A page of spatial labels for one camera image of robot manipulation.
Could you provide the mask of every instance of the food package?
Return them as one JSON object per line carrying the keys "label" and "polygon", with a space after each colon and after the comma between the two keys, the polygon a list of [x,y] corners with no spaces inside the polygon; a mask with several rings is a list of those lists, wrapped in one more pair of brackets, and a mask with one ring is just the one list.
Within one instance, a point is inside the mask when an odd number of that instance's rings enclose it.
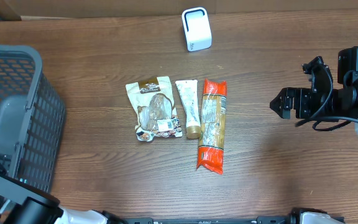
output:
{"label": "food package", "polygon": [[127,84],[126,89],[137,115],[138,140],[150,142],[154,137],[182,136],[169,77]]}
{"label": "food package", "polygon": [[218,174],[223,174],[226,96],[226,81],[216,83],[205,79],[197,168],[202,165]]}

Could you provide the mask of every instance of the spaghetti package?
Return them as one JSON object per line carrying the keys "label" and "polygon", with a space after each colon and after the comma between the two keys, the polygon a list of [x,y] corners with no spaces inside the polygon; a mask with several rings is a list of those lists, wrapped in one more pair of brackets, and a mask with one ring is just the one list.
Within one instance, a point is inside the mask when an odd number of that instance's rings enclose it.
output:
{"label": "spaghetti package", "polygon": [[205,79],[197,168],[202,165],[218,174],[223,174],[226,95],[226,81],[215,83]]}

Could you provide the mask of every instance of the barcode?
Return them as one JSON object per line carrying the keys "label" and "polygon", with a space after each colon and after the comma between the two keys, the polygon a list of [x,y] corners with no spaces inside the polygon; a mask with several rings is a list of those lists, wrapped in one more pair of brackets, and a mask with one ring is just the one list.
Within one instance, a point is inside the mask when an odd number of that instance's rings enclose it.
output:
{"label": "barcode", "polygon": [[224,96],[221,98],[221,108],[226,109],[226,97]]}
{"label": "barcode", "polygon": [[171,119],[158,120],[158,131],[171,131],[173,130],[173,122]]}

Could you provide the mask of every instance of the white cube device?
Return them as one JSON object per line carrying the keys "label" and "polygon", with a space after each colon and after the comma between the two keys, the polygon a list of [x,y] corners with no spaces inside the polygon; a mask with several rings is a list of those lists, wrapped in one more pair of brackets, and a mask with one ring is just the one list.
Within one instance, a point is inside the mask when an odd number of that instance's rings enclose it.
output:
{"label": "white cube device", "polygon": [[207,49],[212,45],[212,34],[208,14],[203,7],[185,10],[181,19],[190,52]]}

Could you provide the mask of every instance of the white tube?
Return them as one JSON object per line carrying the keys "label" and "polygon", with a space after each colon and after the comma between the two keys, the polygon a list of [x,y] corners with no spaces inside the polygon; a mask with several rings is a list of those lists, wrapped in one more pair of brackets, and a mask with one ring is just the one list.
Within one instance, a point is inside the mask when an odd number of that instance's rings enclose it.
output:
{"label": "white tube", "polygon": [[189,139],[197,139],[201,135],[197,80],[179,80],[175,83],[177,84],[181,103],[186,112],[186,136]]}

